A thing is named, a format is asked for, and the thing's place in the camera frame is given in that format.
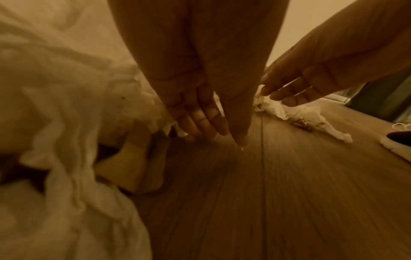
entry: skin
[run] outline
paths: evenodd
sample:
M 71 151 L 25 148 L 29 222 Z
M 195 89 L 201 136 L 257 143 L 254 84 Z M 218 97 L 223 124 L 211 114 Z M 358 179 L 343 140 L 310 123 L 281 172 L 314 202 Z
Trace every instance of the skin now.
M 111 0 L 123 39 L 187 133 L 246 145 L 252 103 L 288 0 Z M 220 97 L 226 118 L 213 99 Z
M 409 0 L 352 3 L 267 67 L 261 94 L 294 107 L 411 66 L 410 10 Z

